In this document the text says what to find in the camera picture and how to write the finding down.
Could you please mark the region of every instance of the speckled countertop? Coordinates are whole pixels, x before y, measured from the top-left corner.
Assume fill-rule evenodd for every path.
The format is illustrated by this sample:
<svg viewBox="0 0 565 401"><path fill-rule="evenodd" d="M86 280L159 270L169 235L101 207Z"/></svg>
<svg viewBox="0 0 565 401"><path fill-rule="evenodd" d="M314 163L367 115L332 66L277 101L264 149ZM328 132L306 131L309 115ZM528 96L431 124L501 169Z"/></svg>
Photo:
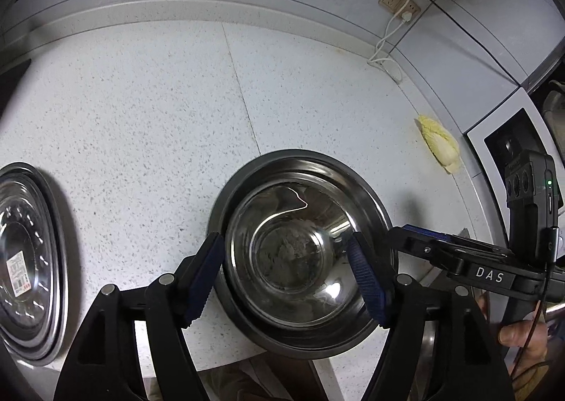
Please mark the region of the speckled countertop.
<svg viewBox="0 0 565 401"><path fill-rule="evenodd" d="M395 225L472 232L456 182L414 122L422 96L406 87L357 55L277 31L174 21L104 28L34 53L0 121L1 165L29 162L64 194L76 232L71 316L80 320L104 284L146 285L195 253L221 187L273 150L343 161ZM426 271L408 257L400 268ZM147 377L153 366L138 330ZM384 335L331 359L345 399L364 390ZM214 293L185 337L199 370L261 351ZM63 360L64 352L52 367Z"/></svg>

